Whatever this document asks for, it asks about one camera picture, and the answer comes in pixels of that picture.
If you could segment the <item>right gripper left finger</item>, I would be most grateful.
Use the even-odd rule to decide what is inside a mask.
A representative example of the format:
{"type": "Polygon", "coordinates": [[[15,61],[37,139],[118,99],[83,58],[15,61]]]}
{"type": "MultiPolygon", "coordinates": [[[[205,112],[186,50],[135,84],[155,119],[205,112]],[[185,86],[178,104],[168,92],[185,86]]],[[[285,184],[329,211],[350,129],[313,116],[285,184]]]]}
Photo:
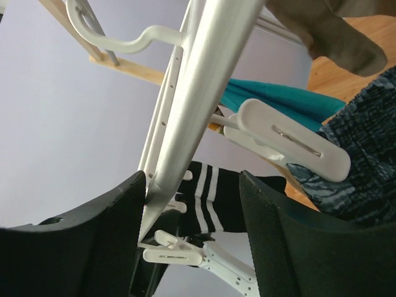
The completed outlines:
{"type": "Polygon", "coordinates": [[[127,296],[146,178],[38,225],[1,229],[2,296],[127,296]]]}

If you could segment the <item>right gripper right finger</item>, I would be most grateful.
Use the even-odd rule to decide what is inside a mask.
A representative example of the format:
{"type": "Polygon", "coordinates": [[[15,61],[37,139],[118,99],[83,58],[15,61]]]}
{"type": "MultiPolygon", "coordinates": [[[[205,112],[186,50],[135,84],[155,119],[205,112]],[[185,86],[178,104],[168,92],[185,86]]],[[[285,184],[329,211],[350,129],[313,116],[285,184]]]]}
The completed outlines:
{"type": "Polygon", "coordinates": [[[241,204],[261,296],[394,296],[395,225],[317,212],[247,171],[241,204]]]}

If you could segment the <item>white hanger clip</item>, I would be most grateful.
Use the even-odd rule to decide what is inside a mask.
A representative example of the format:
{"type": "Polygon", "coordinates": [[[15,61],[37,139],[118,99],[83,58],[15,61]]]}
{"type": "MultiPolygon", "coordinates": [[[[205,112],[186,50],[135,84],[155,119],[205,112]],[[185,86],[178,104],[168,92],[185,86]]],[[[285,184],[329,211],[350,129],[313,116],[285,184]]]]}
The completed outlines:
{"type": "Polygon", "coordinates": [[[202,248],[163,230],[155,232],[154,240],[158,246],[146,243],[138,244],[139,248],[144,249],[143,258],[146,262],[200,266],[204,261],[205,254],[202,248]]]}

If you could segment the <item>black white-striped sock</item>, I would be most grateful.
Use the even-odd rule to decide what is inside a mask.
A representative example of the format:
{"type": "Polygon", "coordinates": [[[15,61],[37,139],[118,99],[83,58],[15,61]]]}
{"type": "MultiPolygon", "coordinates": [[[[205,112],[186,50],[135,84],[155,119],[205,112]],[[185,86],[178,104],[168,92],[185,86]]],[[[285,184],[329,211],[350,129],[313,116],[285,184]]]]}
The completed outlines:
{"type": "Polygon", "coordinates": [[[217,231],[245,233],[240,173],[198,161],[192,161],[187,170],[192,178],[182,181],[175,195],[176,201],[187,206],[179,221],[179,236],[217,231]]]}

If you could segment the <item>beige maroon-cuffed sock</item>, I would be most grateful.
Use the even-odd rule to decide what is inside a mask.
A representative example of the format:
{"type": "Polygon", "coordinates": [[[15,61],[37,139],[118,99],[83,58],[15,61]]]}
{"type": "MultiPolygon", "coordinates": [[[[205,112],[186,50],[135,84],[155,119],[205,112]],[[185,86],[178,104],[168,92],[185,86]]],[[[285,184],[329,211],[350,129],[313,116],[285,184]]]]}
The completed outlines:
{"type": "Polygon", "coordinates": [[[348,17],[395,16],[395,1],[274,0],[265,7],[295,34],[315,60],[327,57],[361,77],[377,74],[387,64],[383,49],[348,24],[348,17]]]}

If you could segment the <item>white plastic clip hanger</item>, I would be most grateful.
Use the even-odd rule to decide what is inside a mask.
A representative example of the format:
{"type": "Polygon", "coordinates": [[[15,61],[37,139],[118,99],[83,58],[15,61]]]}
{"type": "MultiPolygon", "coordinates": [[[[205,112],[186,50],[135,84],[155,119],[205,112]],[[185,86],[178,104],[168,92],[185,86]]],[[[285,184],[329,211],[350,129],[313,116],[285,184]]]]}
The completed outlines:
{"type": "Polygon", "coordinates": [[[153,25],[135,40],[119,41],[85,23],[83,1],[66,2],[73,28],[94,46],[127,54],[155,40],[174,47],[139,162],[149,180],[141,238],[176,193],[262,6],[262,1],[190,1],[179,30],[153,25]]]}

